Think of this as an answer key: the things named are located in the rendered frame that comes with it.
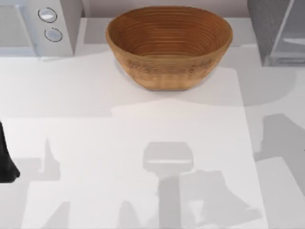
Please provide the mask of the pale microwave oven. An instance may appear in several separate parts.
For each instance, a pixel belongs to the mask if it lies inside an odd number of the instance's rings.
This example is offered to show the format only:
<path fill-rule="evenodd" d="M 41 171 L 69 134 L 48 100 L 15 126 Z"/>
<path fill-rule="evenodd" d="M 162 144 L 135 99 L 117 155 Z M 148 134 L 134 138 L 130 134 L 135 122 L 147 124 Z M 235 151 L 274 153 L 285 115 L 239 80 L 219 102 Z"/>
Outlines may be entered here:
<path fill-rule="evenodd" d="M 43 8 L 56 11 L 54 23 L 38 17 Z M 82 0 L 0 0 L 0 57 L 72 57 L 83 16 Z M 45 38 L 50 28 L 62 32 L 60 42 Z"/>

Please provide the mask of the round microwave knob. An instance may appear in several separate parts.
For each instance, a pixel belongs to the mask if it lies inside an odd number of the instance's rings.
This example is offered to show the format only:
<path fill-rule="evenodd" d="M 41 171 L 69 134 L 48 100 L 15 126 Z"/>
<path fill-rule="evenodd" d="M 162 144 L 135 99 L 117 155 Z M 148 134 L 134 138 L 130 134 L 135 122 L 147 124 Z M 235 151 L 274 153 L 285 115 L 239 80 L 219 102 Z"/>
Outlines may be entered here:
<path fill-rule="evenodd" d="M 44 36 L 47 40 L 51 42 L 60 42 L 63 39 L 62 32 L 56 28 L 44 30 Z"/>
<path fill-rule="evenodd" d="M 54 23 L 57 20 L 57 13 L 52 8 L 43 8 L 38 10 L 38 17 L 46 23 Z"/>

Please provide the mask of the brown woven basket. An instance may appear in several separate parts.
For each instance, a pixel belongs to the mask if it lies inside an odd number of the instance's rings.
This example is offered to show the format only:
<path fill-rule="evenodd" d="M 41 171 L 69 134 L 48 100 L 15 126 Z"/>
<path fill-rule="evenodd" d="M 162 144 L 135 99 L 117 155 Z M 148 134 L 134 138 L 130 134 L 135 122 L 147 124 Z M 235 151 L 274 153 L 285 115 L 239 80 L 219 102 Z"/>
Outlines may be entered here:
<path fill-rule="evenodd" d="M 112 19 L 106 41 L 128 76 L 148 90 L 183 91 L 219 64 L 233 41 L 223 17 L 189 6 L 149 6 Z"/>

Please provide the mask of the grey cabinet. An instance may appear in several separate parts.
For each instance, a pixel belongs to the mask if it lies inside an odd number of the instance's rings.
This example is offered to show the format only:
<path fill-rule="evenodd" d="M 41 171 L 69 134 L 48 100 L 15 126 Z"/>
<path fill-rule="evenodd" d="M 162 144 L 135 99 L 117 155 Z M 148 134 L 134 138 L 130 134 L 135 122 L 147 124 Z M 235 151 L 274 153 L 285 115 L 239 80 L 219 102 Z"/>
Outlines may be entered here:
<path fill-rule="evenodd" d="M 305 0 L 247 0 L 262 66 L 305 67 Z"/>

